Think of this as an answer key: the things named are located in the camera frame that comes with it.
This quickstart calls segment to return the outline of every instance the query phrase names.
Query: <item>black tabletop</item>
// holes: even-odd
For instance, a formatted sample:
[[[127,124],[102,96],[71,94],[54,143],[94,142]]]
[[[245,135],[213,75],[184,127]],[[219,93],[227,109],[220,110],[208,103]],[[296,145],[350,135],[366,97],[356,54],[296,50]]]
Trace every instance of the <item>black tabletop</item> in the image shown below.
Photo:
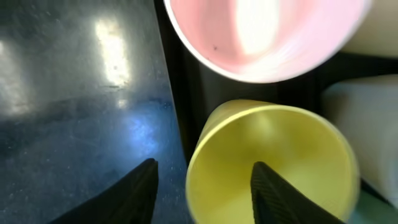
[[[1,222],[53,220],[149,157],[160,179],[152,222],[191,222],[153,1],[7,1]]]

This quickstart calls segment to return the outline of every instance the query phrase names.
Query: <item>dark countertop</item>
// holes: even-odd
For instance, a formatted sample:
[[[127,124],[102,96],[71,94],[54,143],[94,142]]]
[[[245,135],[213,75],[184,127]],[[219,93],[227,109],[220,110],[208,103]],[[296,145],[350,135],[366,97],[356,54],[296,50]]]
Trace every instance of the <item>dark countertop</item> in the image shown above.
[[[7,1],[0,68],[1,223],[53,220],[149,157],[152,222],[192,222],[153,1]]]

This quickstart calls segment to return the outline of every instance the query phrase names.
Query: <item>yellow cup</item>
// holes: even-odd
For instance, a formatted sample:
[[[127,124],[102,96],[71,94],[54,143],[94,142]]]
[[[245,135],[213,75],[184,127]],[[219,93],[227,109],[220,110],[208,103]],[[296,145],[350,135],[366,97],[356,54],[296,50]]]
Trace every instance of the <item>yellow cup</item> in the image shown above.
[[[189,164],[186,191],[195,221],[254,223],[250,178],[257,161],[339,219],[351,214],[358,167],[332,124],[300,108],[233,100],[210,115]]]

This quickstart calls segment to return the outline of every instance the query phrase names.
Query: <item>pink cup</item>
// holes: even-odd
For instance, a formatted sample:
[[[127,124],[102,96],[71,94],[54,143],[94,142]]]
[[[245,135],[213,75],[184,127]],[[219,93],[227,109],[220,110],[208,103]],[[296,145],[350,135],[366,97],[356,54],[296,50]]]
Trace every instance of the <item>pink cup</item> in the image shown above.
[[[164,0],[181,41],[207,67],[233,80],[297,77],[335,54],[371,0]]]

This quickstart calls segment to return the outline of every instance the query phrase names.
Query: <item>glossy black surface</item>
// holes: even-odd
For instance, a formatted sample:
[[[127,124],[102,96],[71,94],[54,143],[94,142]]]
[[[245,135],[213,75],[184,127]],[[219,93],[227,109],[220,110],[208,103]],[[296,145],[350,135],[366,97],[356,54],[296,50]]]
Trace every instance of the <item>glossy black surface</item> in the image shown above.
[[[152,222],[191,222],[154,3],[7,1],[3,11],[1,223],[48,222],[149,157],[160,178]]]

